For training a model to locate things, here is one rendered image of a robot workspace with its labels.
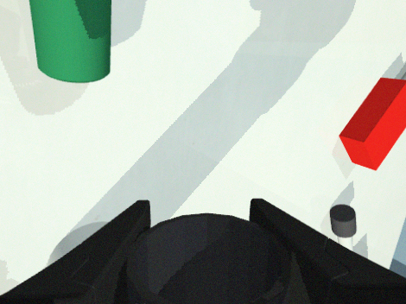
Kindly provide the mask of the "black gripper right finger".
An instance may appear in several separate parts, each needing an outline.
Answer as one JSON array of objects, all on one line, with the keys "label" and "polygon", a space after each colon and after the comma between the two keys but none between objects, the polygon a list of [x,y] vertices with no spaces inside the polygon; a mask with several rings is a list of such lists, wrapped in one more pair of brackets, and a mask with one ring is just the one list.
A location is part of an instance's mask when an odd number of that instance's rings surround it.
[{"label": "black gripper right finger", "polygon": [[406,277],[348,250],[265,199],[249,221],[276,235],[289,254],[289,304],[406,304]]}]

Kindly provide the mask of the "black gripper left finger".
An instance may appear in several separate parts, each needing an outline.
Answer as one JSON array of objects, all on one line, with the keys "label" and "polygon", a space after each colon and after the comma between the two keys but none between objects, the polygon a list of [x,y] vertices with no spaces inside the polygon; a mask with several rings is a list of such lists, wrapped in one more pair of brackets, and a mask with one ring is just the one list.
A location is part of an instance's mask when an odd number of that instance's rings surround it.
[{"label": "black gripper left finger", "polygon": [[0,295],[0,304],[129,304],[128,251],[151,226],[140,199],[59,260]]}]

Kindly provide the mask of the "white capped post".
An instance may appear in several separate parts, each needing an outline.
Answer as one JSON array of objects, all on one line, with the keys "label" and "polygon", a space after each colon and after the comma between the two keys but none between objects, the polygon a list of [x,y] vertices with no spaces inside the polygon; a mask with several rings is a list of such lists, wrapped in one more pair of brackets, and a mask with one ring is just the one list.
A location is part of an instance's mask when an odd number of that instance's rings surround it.
[{"label": "white capped post", "polygon": [[72,231],[70,234],[64,237],[57,244],[54,251],[51,252],[47,266],[65,256],[68,252],[70,252],[79,244],[84,242],[95,231],[97,231],[99,228],[102,228],[107,223],[109,222],[106,221],[92,222],[86,225],[82,225],[79,227],[79,229]]}]

